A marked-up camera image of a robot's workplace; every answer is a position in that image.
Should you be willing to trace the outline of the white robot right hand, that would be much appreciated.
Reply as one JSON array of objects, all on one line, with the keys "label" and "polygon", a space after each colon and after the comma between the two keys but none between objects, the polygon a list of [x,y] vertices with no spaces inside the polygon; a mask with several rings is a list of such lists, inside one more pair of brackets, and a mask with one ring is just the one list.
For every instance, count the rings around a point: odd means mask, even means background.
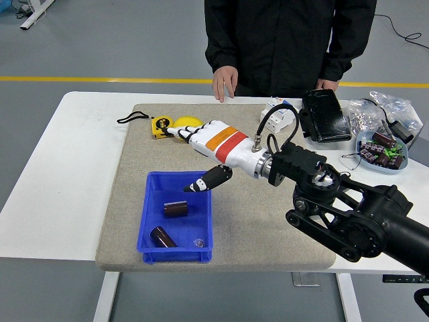
[{"label": "white robot right hand", "polygon": [[219,120],[198,127],[169,127],[166,132],[184,140],[196,152],[218,163],[185,186],[185,192],[212,190],[232,178],[234,168],[240,168],[253,178],[260,178],[270,157],[266,148],[255,148],[254,140]]}]

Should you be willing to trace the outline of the person's left hand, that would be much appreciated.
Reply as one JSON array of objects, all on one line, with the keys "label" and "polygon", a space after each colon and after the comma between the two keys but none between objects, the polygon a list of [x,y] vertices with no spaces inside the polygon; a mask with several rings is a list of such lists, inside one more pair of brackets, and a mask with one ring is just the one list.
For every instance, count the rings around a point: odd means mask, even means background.
[{"label": "person's left hand", "polygon": [[316,89],[322,90],[322,89],[329,89],[332,91],[336,91],[339,87],[339,81],[333,81],[333,80],[326,80],[319,78],[316,83]]}]

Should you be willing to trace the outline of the person's right hand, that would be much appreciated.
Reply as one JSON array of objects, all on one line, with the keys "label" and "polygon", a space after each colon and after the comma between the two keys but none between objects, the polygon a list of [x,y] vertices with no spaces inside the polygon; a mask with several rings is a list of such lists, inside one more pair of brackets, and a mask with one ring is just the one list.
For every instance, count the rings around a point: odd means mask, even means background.
[{"label": "person's right hand", "polygon": [[220,103],[225,97],[233,98],[238,84],[238,71],[233,66],[222,66],[218,68],[212,78],[212,90],[214,97]]}]

